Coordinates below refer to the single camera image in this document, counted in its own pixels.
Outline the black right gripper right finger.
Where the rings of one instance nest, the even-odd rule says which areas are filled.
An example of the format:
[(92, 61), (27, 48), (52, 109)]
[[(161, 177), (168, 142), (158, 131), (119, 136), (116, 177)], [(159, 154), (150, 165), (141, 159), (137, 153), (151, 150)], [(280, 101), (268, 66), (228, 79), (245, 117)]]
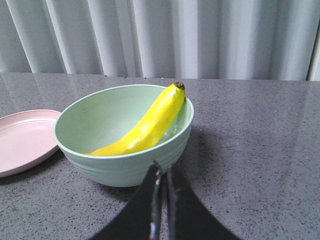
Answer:
[(170, 240), (238, 240), (202, 204), (178, 164), (167, 171)]

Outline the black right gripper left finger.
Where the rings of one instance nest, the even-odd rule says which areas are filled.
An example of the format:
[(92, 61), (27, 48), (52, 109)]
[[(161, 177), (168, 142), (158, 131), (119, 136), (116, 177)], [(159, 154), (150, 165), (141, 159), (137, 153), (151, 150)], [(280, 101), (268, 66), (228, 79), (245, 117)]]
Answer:
[(161, 228), (162, 167), (149, 167), (141, 185), (120, 213), (92, 240), (158, 240)]

